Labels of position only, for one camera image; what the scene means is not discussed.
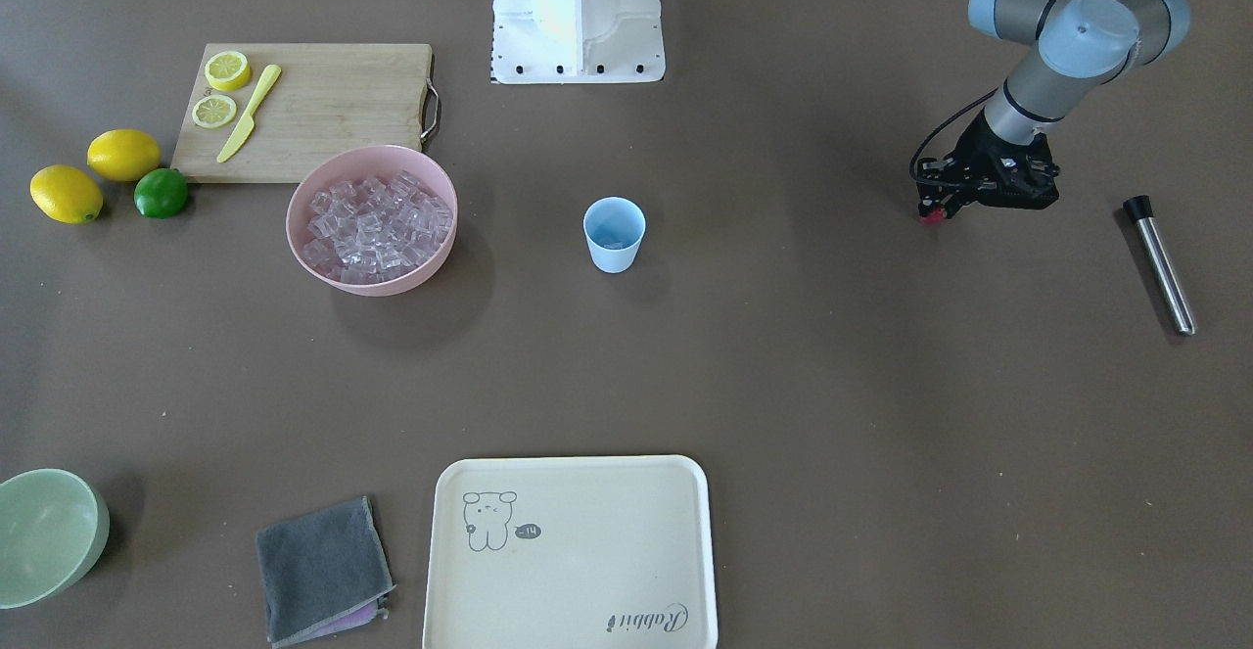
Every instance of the cutting board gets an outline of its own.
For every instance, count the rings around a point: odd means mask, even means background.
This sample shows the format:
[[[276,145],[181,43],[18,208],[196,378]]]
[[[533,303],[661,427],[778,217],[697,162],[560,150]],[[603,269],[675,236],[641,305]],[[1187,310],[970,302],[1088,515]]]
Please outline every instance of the cutting board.
[[[209,56],[238,50],[252,79],[214,91],[204,78]],[[218,163],[236,122],[205,130],[192,105],[209,93],[232,96],[243,113],[266,65],[283,73],[254,114],[257,127],[233,158]],[[299,182],[318,164],[362,145],[422,149],[422,101],[431,74],[430,44],[205,44],[170,167],[193,182]]]

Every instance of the gray towel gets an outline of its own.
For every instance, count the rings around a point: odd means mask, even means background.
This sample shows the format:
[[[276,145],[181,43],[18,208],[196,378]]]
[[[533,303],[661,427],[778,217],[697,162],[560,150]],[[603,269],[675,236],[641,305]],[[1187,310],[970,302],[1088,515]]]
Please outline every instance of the gray towel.
[[[257,560],[274,649],[371,621],[395,588],[366,497],[261,530]]]

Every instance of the mint green bowl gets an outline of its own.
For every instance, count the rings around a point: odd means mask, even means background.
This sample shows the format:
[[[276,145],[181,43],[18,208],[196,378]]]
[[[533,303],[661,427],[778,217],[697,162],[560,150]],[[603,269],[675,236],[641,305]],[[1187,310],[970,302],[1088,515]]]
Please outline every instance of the mint green bowl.
[[[0,484],[0,610],[66,590],[95,565],[109,510],[68,471],[40,469]]]

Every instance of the knife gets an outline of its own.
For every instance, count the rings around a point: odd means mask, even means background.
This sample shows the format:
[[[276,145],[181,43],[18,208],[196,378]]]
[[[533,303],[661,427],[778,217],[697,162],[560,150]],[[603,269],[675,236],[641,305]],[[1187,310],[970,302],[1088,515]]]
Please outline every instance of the knife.
[[[219,163],[227,162],[233,154],[238,153],[248,137],[252,135],[252,128],[257,127],[257,123],[252,119],[252,114],[257,113],[257,105],[266,99],[266,93],[269,93],[274,83],[278,81],[278,74],[282,74],[282,69],[278,65],[266,65],[266,69],[261,73],[257,88],[252,91],[252,99],[248,99],[248,105],[236,123],[234,130],[231,132],[231,137],[227,138],[227,144],[218,153]]]

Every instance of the yellow lemon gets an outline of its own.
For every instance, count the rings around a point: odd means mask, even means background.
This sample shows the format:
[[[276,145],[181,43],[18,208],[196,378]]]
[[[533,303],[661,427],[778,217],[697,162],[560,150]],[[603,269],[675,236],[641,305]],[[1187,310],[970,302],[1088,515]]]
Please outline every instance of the yellow lemon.
[[[242,51],[219,51],[204,61],[204,78],[218,91],[233,91],[249,81],[252,68]]]
[[[120,128],[91,142],[86,163],[109,182],[139,182],[160,164],[160,145],[147,132]]]
[[[202,128],[222,128],[223,124],[231,123],[234,118],[236,104],[232,96],[221,96],[218,93],[211,93],[204,99],[197,100],[195,105],[192,105],[192,123],[198,124]]]
[[[53,164],[30,178],[30,198],[59,222],[90,222],[100,215],[104,194],[80,168]]]

